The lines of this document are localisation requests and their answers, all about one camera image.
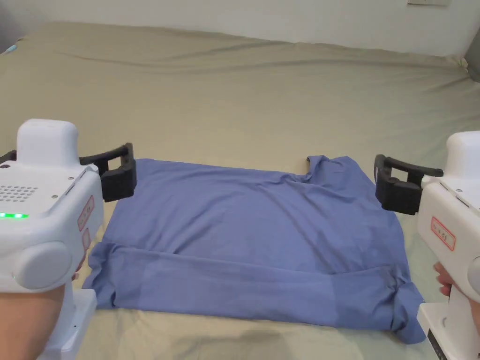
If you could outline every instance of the human arm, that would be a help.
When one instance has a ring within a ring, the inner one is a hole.
[[[38,294],[0,294],[0,359],[36,360],[55,328],[65,286]]]

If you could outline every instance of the folded shirt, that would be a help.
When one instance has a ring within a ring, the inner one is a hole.
[[[84,287],[128,308],[425,336],[402,229],[348,157],[310,171],[141,159]]]

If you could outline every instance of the white plastic housing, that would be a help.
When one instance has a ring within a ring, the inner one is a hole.
[[[63,121],[29,120],[18,131],[17,161],[0,168],[0,215],[28,218],[0,217],[0,292],[65,284],[84,256],[86,232],[94,237],[103,222],[100,177],[80,165],[77,137]]]
[[[463,293],[420,305],[418,320],[448,360],[474,360],[480,337],[466,296],[480,302],[480,132],[456,133],[447,148],[444,176],[422,181],[418,232]]]

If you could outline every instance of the finger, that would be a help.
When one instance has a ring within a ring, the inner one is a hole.
[[[452,288],[450,286],[442,286],[440,288],[440,292],[445,296],[450,296],[451,291],[452,291]]]
[[[433,266],[433,268],[435,269],[435,271],[436,271],[437,273],[441,273],[441,272],[443,272],[443,271],[445,270],[444,266],[443,266],[440,262],[435,263],[435,265]]]
[[[451,279],[449,279],[448,277],[445,277],[445,276],[437,276],[437,281],[441,284],[441,285],[444,285],[444,286],[450,286],[452,285],[452,281],[450,281]]]
[[[450,274],[445,270],[442,264],[436,263],[433,268],[439,274],[440,278],[443,282],[447,282],[448,284],[453,284],[454,280],[450,276]]]
[[[82,265],[84,264],[84,261],[85,261],[85,255],[83,259],[80,261],[80,264],[78,265],[77,270],[75,270],[75,272],[80,271],[80,269],[82,268]]]

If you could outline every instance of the green led light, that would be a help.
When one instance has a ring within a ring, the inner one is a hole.
[[[8,213],[0,213],[0,217],[8,217],[14,219],[26,219],[28,218],[27,214],[8,214]]]

